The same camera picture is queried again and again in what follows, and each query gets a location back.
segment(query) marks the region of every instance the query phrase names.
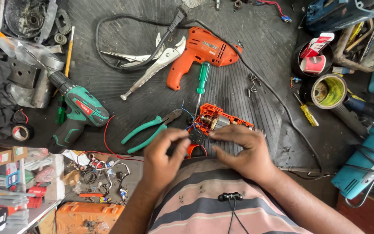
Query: workbench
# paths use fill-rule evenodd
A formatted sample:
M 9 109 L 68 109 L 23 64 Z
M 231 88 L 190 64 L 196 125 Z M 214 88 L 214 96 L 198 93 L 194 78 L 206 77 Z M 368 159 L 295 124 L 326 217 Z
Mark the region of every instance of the workbench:
M 344 125 L 334 114 L 327 110 L 311 107 L 310 110 L 319 122 L 312 127 L 300 110 L 300 105 L 293 97 L 297 89 L 290 89 L 290 58 L 294 46 L 311 40 L 298 24 L 305 12 L 301 11 L 302 3 L 295 3 L 295 12 L 288 1 L 278 1 L 284 14 L 293 22 L 281 20 L 278 10 L 273 5 L 254 6 L 242 4 L 242 8 L 234 11 L 234 3 L 222 1 L 221 10 L 216 11 L 213 0 L 203 3 L 189 11 L 188 19 L 200 19 L 221 36 L 238 44 L 243 42 L 243 57 L 262 77 L 277 91 L 293 116 L 296 125 L 310 140 L 317 150 L 326 171 L 336 172 L 350 157 L 360 139 Z M 76 27 L 74 47 L 69 77 L 75 83 L 85 87 L 115 117 L 110 121 L 106 133 L 106 142 L 117 154 L 127 154 L 127 150 L 146 140 L 157 127 L 151 127 L 137 134 L 125 145 L 122 139 L 139 125 L 153 120 L 157 115 L 164 117 L 175 109 L 180 109 L 184 100 L 184 108 L 195 111 L 198 98 L 196 88 L 199 82 L 201 65 L 193 63 L 189 72 L 181 79 L 181 89 L 174 91 L 166 86 L 170 66 L 154 75 L 142 88 L 138 89 L 126 101 L 120 98 L 132 83 L 141 77 L 148 66 L 134 72 L 113 70 L 104 64 L 96 53 L 94 42 L 95 26 L 100 18 L 119 13 L 133 14 L 162 22 L 171 22 L 177 13 L 176 6 L 181 1 L 163 0 L 69 0 L 68 13 L 72 24 Z M 100 28 L 100 47 L 102 50 L 131 55 L 151 53 L 155 47 L 157 33 L 166 28 L 140 23 L 130 19 L 122 19 L 104 23 Z M 172 34 L 172 42 L 166 41 L 166 48 L 174 47 L 182 36 L 188 36 L 188 30 L 177 29 Z M 256 86 L 258 92 L 248 97 L 247 89 L 251 86 L 248 79 L 250 71 L 241 61 L 234 64 L 211 66 L 206 92 L 202 96 L 202 104 L 208 102 L 222 108 L 225 113 L 251 122 L 255 127 L 266 132 L 266 141 L 271 158 L 276 166 L 282 169 L 300 171 L 318 171 L 312 153 L 302 138 L 289 125 L 284 109 L 273 94 L 264 86 Z M 345 76 L 349 88 L 359 92 L 366 88 L 370 76 L 351 75 L 353 82 Z M 57 98 L 52 99 L 47 109 L 30 109 L 24 111 L 29 117 L 29 124 L 34 126 L 34 139 L 18 143 L 9 138 L 0 143 L 45 147 L 52 134 L 59 127 L 55 124 Z M 184 112 L 168 127 L 186 128 L 189 115 Z M 95 150 L 108 152 L 103 142 L 105 127 L 86 126 L 80 138 L 70 147 L 75 150 Z M 237 154 L 241 147 L 229 142 L 210 143 L 205 141 L 204 147 L 208 155 L 214 155 L 212 144 L 219 144 L 225 150 Z M 138 151 L 133 155 L 142 156 Z

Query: green cordless drill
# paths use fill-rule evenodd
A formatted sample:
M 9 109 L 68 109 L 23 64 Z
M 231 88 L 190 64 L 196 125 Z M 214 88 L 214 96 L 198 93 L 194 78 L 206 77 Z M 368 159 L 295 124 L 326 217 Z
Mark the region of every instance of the green cordless drill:
M 85 125 L 101 127 L 108 122 L 108 111 L 85 88 L 75 84 L 62 72 L 49 69 L 26 48 L 24 51 L 48 71 L 47 77 L 64 94 L 66 104 L 70 107 L 66 111 L 67 120 L 54 133 L 47 145 L 49 152 L 61 154 L 80 136 Z

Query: green diagonal cutter pliers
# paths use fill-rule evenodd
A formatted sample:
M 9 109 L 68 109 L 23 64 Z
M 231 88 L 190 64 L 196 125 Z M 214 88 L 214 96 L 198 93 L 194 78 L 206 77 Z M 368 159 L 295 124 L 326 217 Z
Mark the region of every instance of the green diagonal cutter pliers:
M 128 134 L 122 141 L 121 143 L 122 144 L 125 144 L 129 139 L 131 139 L 131 137 L 135 136 L 135 134 L 139 133 L 140 131 L 146 129 L 146 128 L 149 128 L 150 126 L 154 126 L 154 125 L 157 125 L 157 124 L 160 124 L 160 123 L 163 123 L 162 125 L 160 125 L 160 127 L 155 131 L 155 133 L 148 138 L 148 140 L 144 141 L 143 143 L 131 148 L 128 150 L 128 153 L 131 154 L 135 151 L 138 151 L 140 149 L 142 149 L 143 147 L 147 146 L 149 143 L 151 143 L 151 141 L 154 139 L 154 137 L 160 133 L 162 130 L 166 129 L 167 128 L 167 124 L 169 124 L 171 121 L 177 119 L 181 113 L 183 112 L 183 110 L 181 109 L 176 109 L 174 110 L 173 112 L 171 112 L 170 114 L 167 114 L 164 118 L 161 118 L 157 115 L 157 117 L 155 117 L 155 120 L 152 120 L 152 121 L 149 121 L 137 128 L 135 128 L 130 134 Z

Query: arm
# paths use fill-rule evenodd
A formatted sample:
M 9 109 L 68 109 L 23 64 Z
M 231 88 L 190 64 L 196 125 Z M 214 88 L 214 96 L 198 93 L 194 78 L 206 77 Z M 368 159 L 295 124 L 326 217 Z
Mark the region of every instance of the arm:
M 163 130 L 144 150 L 143 177 L 138 183 L 111 234 L 145 233 L 159 194 L 175 178 L 190 145 L 188 132 L 169 128 Z M 182 139 L 173 155 L 166 155 L 171 143 Z
M 299 226 L 316 234 L 361 234 L 357 226 L 302 188 L 272 163 L 263 135 L 240 125 L 209 134 L 212 139 L 234 141 L 243 151 L 233 156 L 213 146 L 220 161 L 267 190 Z

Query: striped shirt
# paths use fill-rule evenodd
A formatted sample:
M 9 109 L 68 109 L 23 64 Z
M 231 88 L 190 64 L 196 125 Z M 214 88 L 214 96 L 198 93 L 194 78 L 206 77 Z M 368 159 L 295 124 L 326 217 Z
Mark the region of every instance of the striped shirt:
M 309 234 L 284 213 L 255 182 L 243 178 L 217 159 L 184 160 L 171 184 L 158 198 L 149 234 L 227 233 L 234 201 L 219 201 L 222 193 L 239 192 L 235 213 L 251 234 Z M 233 218 L 230 233 L 246 233 Z

